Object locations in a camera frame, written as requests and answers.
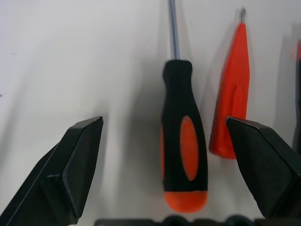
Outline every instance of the black and orange handle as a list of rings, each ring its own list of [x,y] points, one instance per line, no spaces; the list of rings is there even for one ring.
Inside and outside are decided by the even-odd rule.
[[[206,144],[191,74],[192,64],[184,60],[168,61],[163,71],[162,179],[167,203],[178,212],[198,211],[208,197]]]

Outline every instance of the orange screwdriver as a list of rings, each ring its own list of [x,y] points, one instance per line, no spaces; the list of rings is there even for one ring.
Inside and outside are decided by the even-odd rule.
[[[207,153],[202,121],[191,88],[192,64],[180,60],[174,0],[169,0],[174,60],[163,71],[166,86],[161,121],[161,169],[165,198],[178,212],[207,202]]]
[[[246,119],[250,67],[245,14],[246,10],[243,8],[241,21],[221,78],[209,144],[211,153],[226,159],[236,158],[226,126],[226,118],[232,116]]]

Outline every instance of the black rubber grip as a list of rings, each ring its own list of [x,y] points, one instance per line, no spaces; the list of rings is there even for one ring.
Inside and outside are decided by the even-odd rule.
[[[168,192],[207,191],[207,153],[202,121],[191,88],[192,64],[168,61],[163,71],[166,99],[162,114],[164,139],[164,190]],[[185,173],[180,150],[183,118],[193,122],[198,140],[198,170],[190,181]]]

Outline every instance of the screwdriver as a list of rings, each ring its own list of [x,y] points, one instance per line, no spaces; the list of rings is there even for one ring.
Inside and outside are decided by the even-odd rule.
[[[169,12],[174,59],[163,70],[166,98],[161,122],[161,173],[169,206],[190,213],[207,202],[207,153],[191,88],[192,64],[180,60],[174,0],[169,0]]]
[[[250,67],[245,15],[246,9],[242,8],[240,23],[221,78],[209,144],[211,153],[226,159],[236,159],[226,118],[246,119]]]

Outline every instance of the white wall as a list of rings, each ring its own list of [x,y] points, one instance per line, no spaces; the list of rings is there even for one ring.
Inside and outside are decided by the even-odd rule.
[[[176,3],[180,54],[193,63],[207,144],[221,70],[245,6],[247,118],[272,127],[292,145],[301,1]],[[0,212],[68,127],[102,115],[100,156],[79,225],[101,217],[162,220],[173,214],[159,164],[161,73],[170,56],[166,1],[1,0],[0,31]],[[235,161],[208,153],[208,164],[208,204],[185,217],[260,217]]]

